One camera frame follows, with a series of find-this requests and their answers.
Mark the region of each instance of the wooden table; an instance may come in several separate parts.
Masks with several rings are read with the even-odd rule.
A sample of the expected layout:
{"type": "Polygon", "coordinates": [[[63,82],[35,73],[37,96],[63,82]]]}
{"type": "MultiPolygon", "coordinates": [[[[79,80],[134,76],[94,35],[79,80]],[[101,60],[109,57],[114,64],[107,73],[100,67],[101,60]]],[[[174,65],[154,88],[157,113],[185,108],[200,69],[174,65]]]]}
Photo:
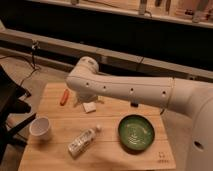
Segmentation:
{"type": "Polygon", "coordinates": [[[159,109],[103,97],[96,103],[97,111],[86,114],[83,106],[73,107],[74,92],[65,106],[59,101],[67,88],[64,83],[47,84],[40,102],[37,117],[47,116],[53,137],[41,143],[30,136],[19,171],[108,171],[108,170],[158,170],[175,169],[175,161],[161,120],[159,109]],[[123,150],[118,142],[117,127],[128,114],[141,114],[154,126],[155,140],[144,152],[133,155],[123,150]],[[77,159],[68,152],[68,144],[84,130],[102,126],[102,132],[77,159]]]}

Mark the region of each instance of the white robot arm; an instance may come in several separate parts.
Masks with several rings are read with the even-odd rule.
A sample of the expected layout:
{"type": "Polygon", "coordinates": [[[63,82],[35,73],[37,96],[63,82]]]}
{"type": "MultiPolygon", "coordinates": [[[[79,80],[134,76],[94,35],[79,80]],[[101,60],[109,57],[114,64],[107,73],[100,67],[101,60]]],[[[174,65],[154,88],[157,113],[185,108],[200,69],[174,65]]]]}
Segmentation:
{"type": "Polygon", "coordinates": [[[205,82],[159,77],[118,77],[98,74],[98,63],[83,57],[67,77],[78,100],[97,95],[168,108],[193,119],[186,171],[213,170],[213,85],[205,82]]]}

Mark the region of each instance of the orange object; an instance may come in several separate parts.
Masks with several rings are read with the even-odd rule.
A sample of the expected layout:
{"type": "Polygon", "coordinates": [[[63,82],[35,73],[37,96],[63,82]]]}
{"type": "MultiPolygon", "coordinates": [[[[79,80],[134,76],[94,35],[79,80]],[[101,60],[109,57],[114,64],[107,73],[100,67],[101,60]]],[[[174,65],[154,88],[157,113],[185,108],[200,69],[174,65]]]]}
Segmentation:
{"type": "Polygon", "coordinates": [[[61,101],[60,101],[60,105],[61,105],[61,106],[64,106],[64,105],[66,104],[66,102],[67,102],[67,100],[68,100],[68,97],[69,97],[69,90],[68,90],[68,89],[65,89],[65,90],[64,90],[64,94],[63,94],[63,96],[62,96],[62,98],[61,98],[61,101]]]}

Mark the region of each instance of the green bowl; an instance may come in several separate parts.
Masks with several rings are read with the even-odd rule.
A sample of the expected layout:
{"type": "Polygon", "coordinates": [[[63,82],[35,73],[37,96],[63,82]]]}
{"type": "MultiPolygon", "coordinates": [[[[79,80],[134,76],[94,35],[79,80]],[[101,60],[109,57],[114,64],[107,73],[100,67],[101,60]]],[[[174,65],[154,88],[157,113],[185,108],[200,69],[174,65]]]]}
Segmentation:
{"type": "Polygon", "coordinates": [[[152,124],[141,115],[128,115],[118,126],[121,143],[130,150],[146,150],[154,141],[155,131],[152,124]]]}

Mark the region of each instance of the ceramic cup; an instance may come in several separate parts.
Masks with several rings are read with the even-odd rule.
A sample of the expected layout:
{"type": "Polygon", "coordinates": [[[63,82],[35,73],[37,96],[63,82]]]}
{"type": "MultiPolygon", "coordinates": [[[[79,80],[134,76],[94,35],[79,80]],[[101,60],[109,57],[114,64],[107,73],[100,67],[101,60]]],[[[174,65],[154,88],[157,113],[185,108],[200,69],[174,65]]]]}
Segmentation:
{"type": "Polygon", "coordinates": [[[40,117],[33,120],[29,128],[30,134],[40,140],[50,140],[52,137],[51,126],[47,117],[40,117]]]}

